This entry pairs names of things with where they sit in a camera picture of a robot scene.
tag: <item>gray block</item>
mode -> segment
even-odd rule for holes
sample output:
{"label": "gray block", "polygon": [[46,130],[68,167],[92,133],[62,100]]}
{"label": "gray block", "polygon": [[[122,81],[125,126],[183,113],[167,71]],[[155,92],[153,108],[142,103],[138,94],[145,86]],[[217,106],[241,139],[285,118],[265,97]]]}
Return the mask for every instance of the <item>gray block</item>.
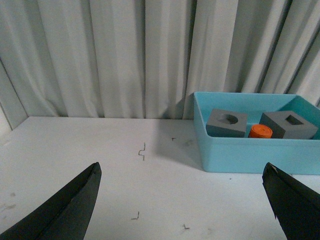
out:
{"label": "gray block", "polygon": [[211,137],[243,138],[247,117],[246,113],[213,109],[205,129]]}
{"label": "gray block", "polygon": [[272,129],[272,139],[311,139],[318,127],[293,111],[264,112],[260,124]]}

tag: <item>round hole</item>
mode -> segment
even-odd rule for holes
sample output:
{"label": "round hole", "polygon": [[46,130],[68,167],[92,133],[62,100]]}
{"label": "round hole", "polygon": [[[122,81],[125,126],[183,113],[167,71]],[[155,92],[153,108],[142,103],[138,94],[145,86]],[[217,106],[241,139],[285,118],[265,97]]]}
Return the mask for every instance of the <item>round hole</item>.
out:
{"label": "round hole", "polygon": [[223,124],[236,124],[238,122],[238,118],[230,115],[230,114],[222,114],[217,118],[217,120]]}

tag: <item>plastic container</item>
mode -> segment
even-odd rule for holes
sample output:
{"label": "plastic container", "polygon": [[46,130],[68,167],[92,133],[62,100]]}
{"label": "plastic container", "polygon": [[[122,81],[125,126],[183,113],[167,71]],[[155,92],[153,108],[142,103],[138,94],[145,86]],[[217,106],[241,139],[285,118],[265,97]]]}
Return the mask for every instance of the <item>plastic container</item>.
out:
{"label": "plastic container", "polygon": [[[212,109],[248,114],[245,138],[212,137]],[[194,93],[194,127],[206,172],[259,173],[270,162],[289,174],[320,175],[320,130],[313,139],[247,138],[263,112],[294,111],[320,128],[320,109],[294,94]]]}

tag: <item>square hole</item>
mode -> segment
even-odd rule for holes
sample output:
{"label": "square hole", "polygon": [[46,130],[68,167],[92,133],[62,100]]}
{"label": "square hole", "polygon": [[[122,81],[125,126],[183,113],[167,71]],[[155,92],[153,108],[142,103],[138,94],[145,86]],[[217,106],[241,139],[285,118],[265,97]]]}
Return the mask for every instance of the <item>square hole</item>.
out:
{"label": "square hole", "polygon": [[291,125],[302,125],[303,124],[301,121],[299,121],[298,119],[296,119],[292,115],[289,115],[285,120]]}

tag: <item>wall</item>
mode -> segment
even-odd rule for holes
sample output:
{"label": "wall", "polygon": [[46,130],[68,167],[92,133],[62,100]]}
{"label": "wall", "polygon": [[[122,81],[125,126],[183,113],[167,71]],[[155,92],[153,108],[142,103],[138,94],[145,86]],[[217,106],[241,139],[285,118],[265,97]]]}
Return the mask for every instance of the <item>wall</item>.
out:
{"label": "wall", "polygon": [[11,128],[9,126],[9,123],[5,117],[5,114],[2,110],[2,108],[0,107],[0,139],[11,132]]}

